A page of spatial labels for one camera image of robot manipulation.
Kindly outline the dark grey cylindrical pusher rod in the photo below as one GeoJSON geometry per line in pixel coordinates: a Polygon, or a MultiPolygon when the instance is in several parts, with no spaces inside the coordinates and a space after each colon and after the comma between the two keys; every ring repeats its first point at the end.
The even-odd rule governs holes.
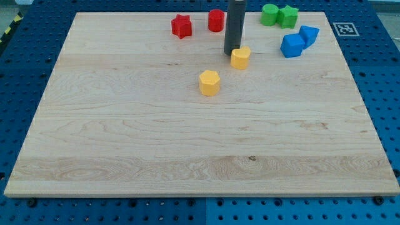
{"type": "Polygon", "coordinates": [[[230,0],[227,6],[224,53],[228,56],[241,46],[246,4],[246,0],[230,0]]]}

